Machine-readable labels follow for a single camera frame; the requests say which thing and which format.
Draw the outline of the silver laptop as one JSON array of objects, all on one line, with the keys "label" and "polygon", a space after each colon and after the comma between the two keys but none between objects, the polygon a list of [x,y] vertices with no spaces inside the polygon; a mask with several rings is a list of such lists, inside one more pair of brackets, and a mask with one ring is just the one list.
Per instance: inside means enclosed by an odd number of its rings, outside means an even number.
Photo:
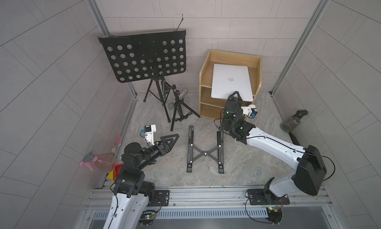
[{"label": "silver laptop", "polygon": [[254,100],[247,66],[214,64],[211,97],[226,100],[238,91],[243,101]]}]

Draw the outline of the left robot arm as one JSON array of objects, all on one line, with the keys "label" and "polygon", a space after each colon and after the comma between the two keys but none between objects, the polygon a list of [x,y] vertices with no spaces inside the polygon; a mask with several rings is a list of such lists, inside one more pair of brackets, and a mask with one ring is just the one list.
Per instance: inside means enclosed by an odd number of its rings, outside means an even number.
[{"label": "left robot arm", "polygon": [[178,134],[163,136],[153,146],[144,148],[138,142],[128,144],[121,156],[123,165],[113,183],[111,207],[103,226],[105,229],[134,229],[142,219],[149,203],[155,201],[155,185],[144,180],[143,169],[159,157],[171,152]]}]

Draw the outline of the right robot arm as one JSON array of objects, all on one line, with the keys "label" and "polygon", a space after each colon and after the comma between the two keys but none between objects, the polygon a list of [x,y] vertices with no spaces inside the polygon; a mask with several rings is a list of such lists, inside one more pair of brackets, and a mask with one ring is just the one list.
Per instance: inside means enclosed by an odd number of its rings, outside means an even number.
[{"label": "right robot arm", "polygon": [[261,196],[267,200],[282,198],[301,191],[316,196],[327,173],[323,156],[314,146],[294,145],[269,135],[244,120],[257,114],[255,105],[243,106],[238,92],[229,95],[223,111],[221,126],[236,141],[259,148],[289,165],[294,171],[278,180],[271,178],[263,188]]}]

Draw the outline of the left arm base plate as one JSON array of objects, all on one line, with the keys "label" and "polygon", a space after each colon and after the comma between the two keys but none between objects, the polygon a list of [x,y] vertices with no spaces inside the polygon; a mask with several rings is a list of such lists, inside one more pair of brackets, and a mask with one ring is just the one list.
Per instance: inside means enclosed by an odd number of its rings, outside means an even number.
[{"label": "left arm base plate", "polygon": [[170,190],[156,190],[153,200],[148,207],[167,207],[169,205]]}]

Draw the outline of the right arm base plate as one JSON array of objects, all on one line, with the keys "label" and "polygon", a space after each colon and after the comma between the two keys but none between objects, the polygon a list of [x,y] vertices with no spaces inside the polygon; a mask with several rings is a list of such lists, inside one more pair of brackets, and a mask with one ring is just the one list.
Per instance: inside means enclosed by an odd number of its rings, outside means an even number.
[{"label": "right arm base plate", "polygon": [[289,205],[290,200],[287,195],[277,197],[269,190],[264,192],[263,189],[248,189],[245,196],[249,199],[250,205]]}]

